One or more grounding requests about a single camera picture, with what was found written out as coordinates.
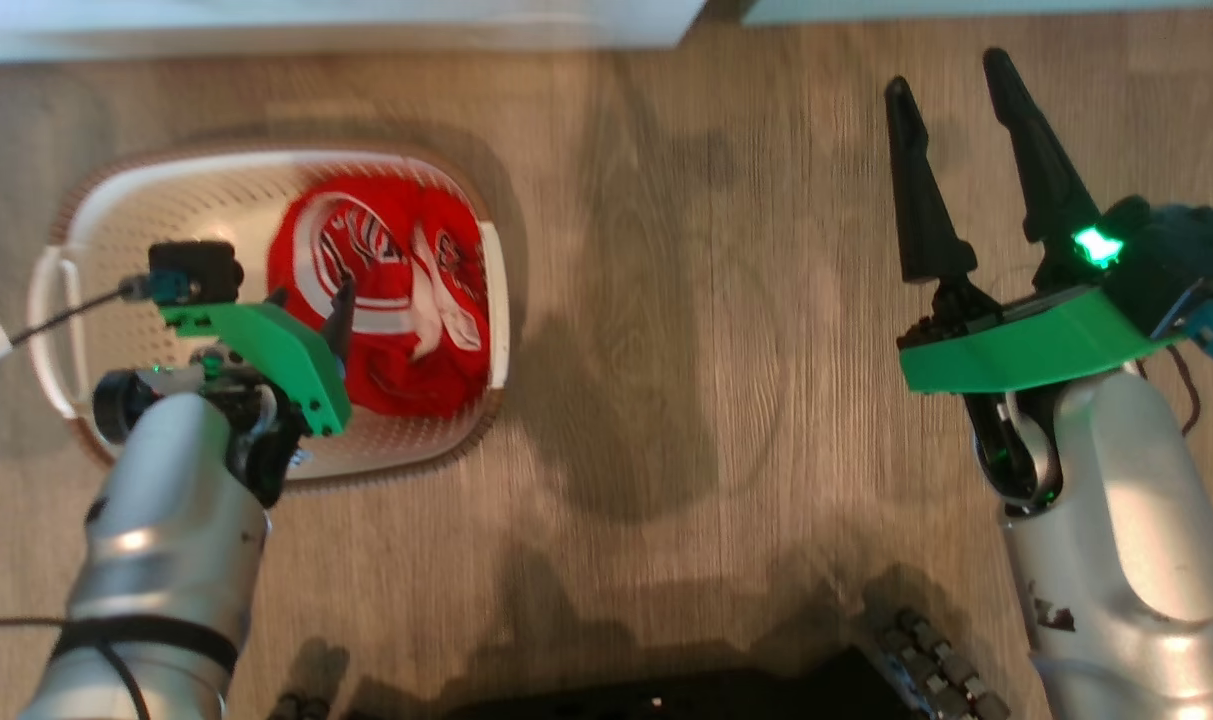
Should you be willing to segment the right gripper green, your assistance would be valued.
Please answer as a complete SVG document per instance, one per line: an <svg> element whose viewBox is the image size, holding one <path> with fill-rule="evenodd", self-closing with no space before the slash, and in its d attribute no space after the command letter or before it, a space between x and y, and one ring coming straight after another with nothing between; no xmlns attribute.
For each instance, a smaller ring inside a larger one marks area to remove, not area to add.
<svg viewBox="0 0 1213 720"><path fill-rule="evenodd" d="M983 55L995 118L1010 137L1025 200L1027 242L1069 242L1089 278L1000 305L970 282L976 255L955 232L932 173L929 132L906 78L884 90L900 275L938 284L932 313L896 341L902 377L921 395L1004 395L1120 368L1164 341L1150 341L1099 284L1114 278L1133 242L1106 234L1077 234L1100 211L1054 128L1036 104L1010 55Z"/></svg>

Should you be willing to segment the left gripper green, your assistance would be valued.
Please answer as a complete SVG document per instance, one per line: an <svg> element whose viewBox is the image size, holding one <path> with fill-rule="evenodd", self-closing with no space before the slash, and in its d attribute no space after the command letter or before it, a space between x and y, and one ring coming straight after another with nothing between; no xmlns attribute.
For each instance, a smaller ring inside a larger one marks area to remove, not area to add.
<svg viewBox="0 0 1213 720"><path fill-rule="evenodd" d="M342 278L331 314L314 331L286 312L289 287L260 304L163 305L167 328L184 338L216 338L260 375L277 407L268 427L237 442L234 474L260 505L280 501L301 439L341 436L353 419L344 385L355 315L355 279Z"/></svg>

